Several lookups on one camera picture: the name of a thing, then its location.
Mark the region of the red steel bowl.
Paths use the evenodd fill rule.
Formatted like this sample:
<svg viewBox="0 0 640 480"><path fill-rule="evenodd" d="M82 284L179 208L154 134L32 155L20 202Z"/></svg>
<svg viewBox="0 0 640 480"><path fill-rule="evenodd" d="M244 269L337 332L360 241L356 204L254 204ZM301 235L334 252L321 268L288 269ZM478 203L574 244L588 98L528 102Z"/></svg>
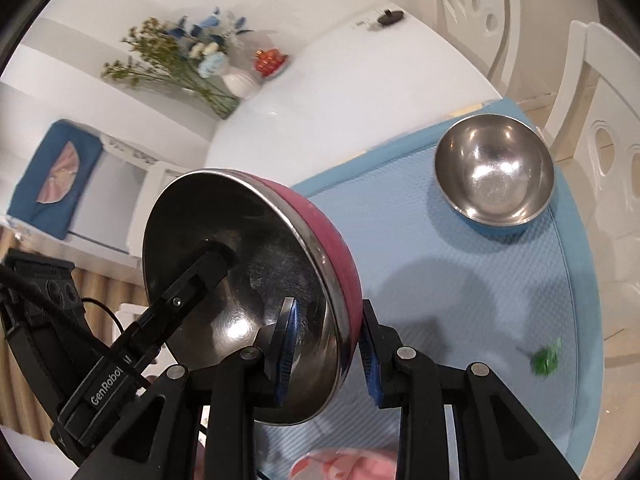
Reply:
<svg viewBox="0 0 640 480"><path fill-rule="evenodd" d="M297 425L319 415L348 373L362 319L356 264L340 232L297 192L238 170L203 169L170 182L146 222L142 270L155 302L206 250L229 249L227 276L168 340L190 370L216 365L297 306L288 392L256 417Z"/></svg>

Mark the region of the pink plastic bowl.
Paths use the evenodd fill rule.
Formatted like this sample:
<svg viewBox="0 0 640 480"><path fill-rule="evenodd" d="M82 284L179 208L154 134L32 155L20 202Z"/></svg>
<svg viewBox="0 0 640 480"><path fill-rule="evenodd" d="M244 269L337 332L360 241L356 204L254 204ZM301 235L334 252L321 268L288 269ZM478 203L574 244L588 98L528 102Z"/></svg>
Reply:
<svg viewBox="0 0 640 480"><path fill-rule="evenodd" d="M293 480L395 479L397 454L367 448L322 448L296 460L288 478Z"/></svg>

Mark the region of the light blue table mat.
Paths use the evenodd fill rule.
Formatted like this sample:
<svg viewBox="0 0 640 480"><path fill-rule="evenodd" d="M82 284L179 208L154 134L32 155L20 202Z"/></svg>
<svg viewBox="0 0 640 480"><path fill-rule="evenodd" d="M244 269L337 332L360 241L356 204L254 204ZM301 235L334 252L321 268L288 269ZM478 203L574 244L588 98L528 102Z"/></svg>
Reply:
<svg viewBox="0 0 640 480"><path fill-rule="evenodd" d="M300 182L342 234L364 296L404 344L437 363L487 364L575 470L596 433L601 309L586 231L563 176L548 209L509 236L474 230L434 177L437 124ZM534 375L516 348L563 341L559 367Z"/></svg>

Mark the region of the white refrigerator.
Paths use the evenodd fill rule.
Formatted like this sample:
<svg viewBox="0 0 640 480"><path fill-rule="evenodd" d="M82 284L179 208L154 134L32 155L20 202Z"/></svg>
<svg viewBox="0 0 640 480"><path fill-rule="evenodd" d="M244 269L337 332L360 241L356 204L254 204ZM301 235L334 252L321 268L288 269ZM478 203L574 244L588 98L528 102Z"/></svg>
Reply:
<svg viewBox="0 0 640 480"><path fill-rule="evenodd" d="M146 174L158 159L106 133L99 139L103 151L80 196L70 236L128 255L134 208Z"/></svg>

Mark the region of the small green toy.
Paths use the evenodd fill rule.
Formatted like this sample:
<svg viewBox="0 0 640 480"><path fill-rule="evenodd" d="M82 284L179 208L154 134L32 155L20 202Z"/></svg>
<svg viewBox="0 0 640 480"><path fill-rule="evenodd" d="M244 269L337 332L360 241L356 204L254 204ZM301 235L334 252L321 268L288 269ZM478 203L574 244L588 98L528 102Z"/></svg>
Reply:
<svg viewBox="0 0 640 480"><path fill-rule="evenodd" d="M521 347L516 348L516 350L526 356L530 371L534 375L548 377L554 374L559 367L562 345L562 339L556 338L551 344L545 344L536 351L529 351Z"/></svg>

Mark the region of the white chair far left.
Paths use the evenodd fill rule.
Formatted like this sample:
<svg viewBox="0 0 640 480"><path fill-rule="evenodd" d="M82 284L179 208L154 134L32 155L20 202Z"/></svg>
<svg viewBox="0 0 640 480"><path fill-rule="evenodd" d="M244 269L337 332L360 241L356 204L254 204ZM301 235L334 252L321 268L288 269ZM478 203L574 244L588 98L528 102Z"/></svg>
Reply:
<svg viewBox="0 0 640 480"><path fill-rule="evenodd" d="M156 162L146 170L126 239L128 252L133 257L142 257L144 230L157 197L169 183L187 172L188 168L169 162Z"/></svg>

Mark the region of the white chair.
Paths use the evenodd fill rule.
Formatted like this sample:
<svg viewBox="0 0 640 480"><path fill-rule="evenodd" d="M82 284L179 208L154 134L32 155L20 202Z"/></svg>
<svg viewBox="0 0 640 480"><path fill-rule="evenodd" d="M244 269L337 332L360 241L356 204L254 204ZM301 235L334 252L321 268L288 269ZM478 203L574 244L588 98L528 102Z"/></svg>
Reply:
<svg viewBox="0 0 640 480"><path fill-rule="evenodd" d="M146 170L126 239L128 252L133 257L142 257L144 230L157 197L169 183L187 172L188 168L169 162L156 162Z"/></svg>
<svg viewBox="0 0 640 480"><path fill-rule="evenodd" d="M616 240L639 231L639 55L600 23L571 22L560 90L542 133L558 154L589 72L598 81L572 159L587 179L587 220Z"/></svg>
<svg viewBox="0 0 640 480"><path fill-rule="evenodd" d="M522 0L438 0L437 27L503 96L521 40Z"/></svg>

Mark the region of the blue steel bowl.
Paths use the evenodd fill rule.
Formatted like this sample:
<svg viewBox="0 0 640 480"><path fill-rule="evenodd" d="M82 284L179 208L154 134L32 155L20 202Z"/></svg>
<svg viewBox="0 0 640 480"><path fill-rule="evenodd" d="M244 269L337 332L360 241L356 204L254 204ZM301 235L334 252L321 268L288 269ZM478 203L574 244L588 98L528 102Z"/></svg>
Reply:
<svg viewBox="0 0 640 480"><path fill-rule="evenodd" d="M555 185L544 141L525 122L500 114L450 126L437 144L434 176L451 209L492 236L525 231L548 208Z"/></svg>

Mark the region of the red lidded cup on saucer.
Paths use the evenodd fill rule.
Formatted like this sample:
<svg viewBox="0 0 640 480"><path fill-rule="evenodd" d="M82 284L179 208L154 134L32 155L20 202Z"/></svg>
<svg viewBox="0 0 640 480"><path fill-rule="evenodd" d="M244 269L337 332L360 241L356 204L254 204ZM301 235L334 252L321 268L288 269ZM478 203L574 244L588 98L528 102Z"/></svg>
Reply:
<svg viewBox="0 0 640 480"><path fill-rule="evenodd" d="M288 62L288 55L279 49L257 50L254 54L254 70L262 79L276 76Z"/></svg>

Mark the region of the white chair near right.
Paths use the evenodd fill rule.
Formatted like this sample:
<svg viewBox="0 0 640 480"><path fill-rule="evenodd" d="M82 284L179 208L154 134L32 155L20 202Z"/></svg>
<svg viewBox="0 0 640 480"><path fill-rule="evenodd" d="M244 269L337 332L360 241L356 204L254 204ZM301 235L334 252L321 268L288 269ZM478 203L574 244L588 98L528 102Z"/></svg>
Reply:
<svg viewBox="0 0 640 480"><path fill-rule="evenodd" d="M589 72L598 81L572 159L587 179L587 220L616 240L639 231L639 55L600 23L571 22L560 90L542 133L558 154Z"/></svg>

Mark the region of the white vase with blue flowers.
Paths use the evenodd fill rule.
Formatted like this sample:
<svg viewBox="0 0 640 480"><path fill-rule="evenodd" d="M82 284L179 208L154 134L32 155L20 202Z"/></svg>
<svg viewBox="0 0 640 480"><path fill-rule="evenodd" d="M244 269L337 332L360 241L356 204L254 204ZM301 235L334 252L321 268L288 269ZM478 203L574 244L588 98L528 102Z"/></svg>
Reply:
<svg viewBox="0 0 640 480"><path fill-rule="evenodd" d="M201 79L220 79L227 91L242 101L259 90L256 77L232 62L233 55L244 52L245 36L253 32L247 27L245 16L237 18L215 6L201 21L194 22L183 15L170 23L165 32L177 41L181 55L195 67Z"/></svg>

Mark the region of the glass vase with green stems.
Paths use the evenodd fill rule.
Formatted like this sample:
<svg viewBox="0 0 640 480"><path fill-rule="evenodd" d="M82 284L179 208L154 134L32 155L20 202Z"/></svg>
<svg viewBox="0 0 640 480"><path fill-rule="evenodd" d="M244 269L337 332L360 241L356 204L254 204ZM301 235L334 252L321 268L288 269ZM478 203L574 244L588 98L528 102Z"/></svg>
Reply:
<svg viewBox="0 0 640 480"><path fill-rule="evenodd" d="M131 27L122 43L129 48L126 61L103 65L101 77L131 89L161 86L185 91L204 103L218 118L227 119L240 105L217 76L203 78L198 73L198 58L190 52L198 42L182 25L147 18Z"/></svg>

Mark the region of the small black lid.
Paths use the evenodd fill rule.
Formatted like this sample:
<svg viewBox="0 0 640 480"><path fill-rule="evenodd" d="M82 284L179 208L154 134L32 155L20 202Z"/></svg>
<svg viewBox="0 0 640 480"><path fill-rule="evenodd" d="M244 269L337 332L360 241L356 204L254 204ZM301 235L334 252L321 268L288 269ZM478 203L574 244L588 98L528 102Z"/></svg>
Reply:
<svg viewBox="0 0 640 480"><path fill-rule="evenodd" d="M383 13L376 20L381 27L388 27L395 25L405 18L405 12L403 10L390 10L385 9Z"/></svg>

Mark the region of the white chair far right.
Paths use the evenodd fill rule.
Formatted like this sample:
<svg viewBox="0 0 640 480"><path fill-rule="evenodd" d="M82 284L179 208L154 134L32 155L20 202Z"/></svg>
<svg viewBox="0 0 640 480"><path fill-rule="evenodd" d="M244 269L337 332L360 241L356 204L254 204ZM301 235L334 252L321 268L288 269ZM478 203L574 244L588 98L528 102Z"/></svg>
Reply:
<svg viewBox="0 0 640 480"><path fill-rule="evenodd" d="M503 96L521 40L522 0L438 0L437 27Z"/></svg>

